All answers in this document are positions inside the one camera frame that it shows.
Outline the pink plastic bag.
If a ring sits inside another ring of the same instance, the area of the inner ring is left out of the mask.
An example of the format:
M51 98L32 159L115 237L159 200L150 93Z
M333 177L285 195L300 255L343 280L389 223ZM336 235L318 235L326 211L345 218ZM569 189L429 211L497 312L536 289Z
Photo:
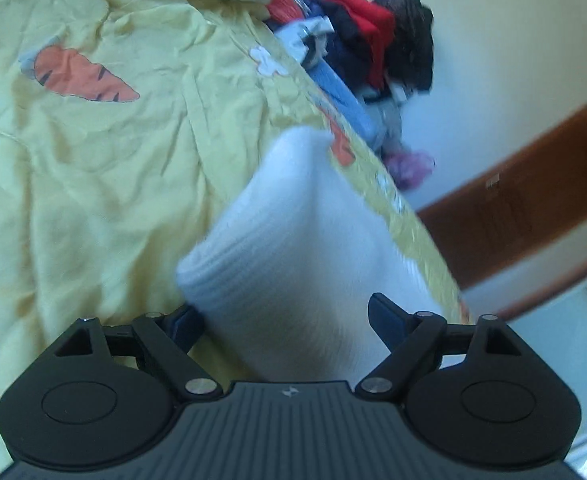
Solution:
M385 166L400 191L411 191L431 176L435 159L424 152L403 151L387 157Z

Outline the dark clothes pile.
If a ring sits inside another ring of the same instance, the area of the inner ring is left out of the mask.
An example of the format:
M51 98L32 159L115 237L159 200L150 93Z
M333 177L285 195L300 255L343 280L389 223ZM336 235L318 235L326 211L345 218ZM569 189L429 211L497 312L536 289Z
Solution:
M389 10L395 19L394 38L385 52L383 86L402 84L409 92L428 93L433 81L433 14L421 0L368 0ZM326 0L295 0L303 18L326 18L333 30L323 60L351 90L370 86L371 49L342 6ZM300 23L302 20L289 23Z

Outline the red jacket on pile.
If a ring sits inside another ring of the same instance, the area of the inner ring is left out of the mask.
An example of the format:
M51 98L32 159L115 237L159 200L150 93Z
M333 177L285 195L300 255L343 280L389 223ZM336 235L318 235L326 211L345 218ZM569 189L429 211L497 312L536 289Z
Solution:
M383 86L385 52L394 38L393 14L368 0L326 0L337 3L350 15L371 49L371 68L367 82L376 89Z

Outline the brown wooden door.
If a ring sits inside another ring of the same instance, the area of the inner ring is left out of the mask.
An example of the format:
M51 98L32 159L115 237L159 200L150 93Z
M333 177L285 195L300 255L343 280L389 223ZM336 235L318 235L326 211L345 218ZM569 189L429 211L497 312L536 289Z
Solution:
M512 320L587 278L587 106L418 217L471 316Z

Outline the white knit garment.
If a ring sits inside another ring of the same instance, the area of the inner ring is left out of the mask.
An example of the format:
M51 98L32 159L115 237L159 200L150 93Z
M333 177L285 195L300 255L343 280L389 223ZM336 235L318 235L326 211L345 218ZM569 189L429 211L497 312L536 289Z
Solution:
M272 382L364 378L388 356L368 321L374 294L463 317L333 166L331 141L310 127L283 132L175 272L216 339Z

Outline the yellow carrot print bedsheet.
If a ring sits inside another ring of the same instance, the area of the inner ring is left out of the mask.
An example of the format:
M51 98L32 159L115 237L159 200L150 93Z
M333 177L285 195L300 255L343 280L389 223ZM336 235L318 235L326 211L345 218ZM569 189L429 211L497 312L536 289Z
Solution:
M336 167L445 317L468 320L381 161L263 15L224 0L0 0L0 397L77 318L179 307L176 263L296 125L335 133Z

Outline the blue folded blanket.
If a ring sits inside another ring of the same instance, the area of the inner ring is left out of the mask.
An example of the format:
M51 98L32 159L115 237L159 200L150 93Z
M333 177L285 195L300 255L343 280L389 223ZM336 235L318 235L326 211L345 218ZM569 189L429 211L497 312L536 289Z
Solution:
M387 133L381 111L359 100L325 61L309 68L307 74L363 141L373 151L379 150Z

